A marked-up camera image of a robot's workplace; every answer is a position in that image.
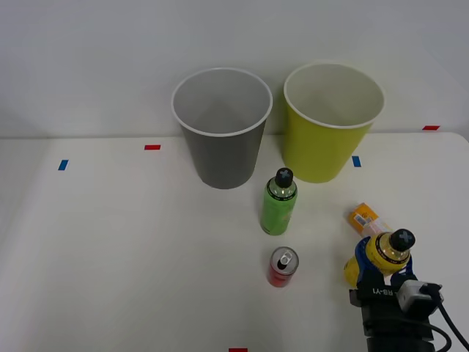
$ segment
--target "white table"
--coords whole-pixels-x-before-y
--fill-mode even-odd
[[[416,234],[415,273],[443,285],[469,337],[469,144],[370,134],[354,155],[362,167],[329,183],[298,181],[287,234],[270,237],[258,211],[283,166],[275,137],[228,191],[200,181],[181,138],[0,141],[0,350],[366,352],[342,278],[359,202]],[[277,289],[265,273],[282,245],[300,266]],[[449,332],[439,312],[431,322]]]

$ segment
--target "gray paper cup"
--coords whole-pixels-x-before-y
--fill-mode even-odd
[[[171,107],[204,183],[227,189],[249,180],[272,109],[262,79],[236,68],[199,71],[179,83]]]

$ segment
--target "bottle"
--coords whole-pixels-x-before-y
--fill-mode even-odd
[[[287,230],[298,189],[292,170],[282,167],[264,190],[261,227],[269,235],[281,235]]]
[[[384,276],[388,276],[407,265],[410,258],[410,248],[415,242],[416,238],[409,230],[399,229],[395,232],[383,232],[369,239],[365,254],[372,265]],[[351,286],[356,287],[359,274],[360,268],[354,255],[345,264],[345,279]]]

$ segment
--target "green spray can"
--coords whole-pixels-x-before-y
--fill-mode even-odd
[[[287,230],[298,189],[292,170],[282,167],[265,186],[261,227],[269,235],[281,235]]]

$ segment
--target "can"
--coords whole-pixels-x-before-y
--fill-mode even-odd
[[[275,287],[288,285],[298,268],[298,254],[289,247],[278,247],[270,257],[269,283]]]

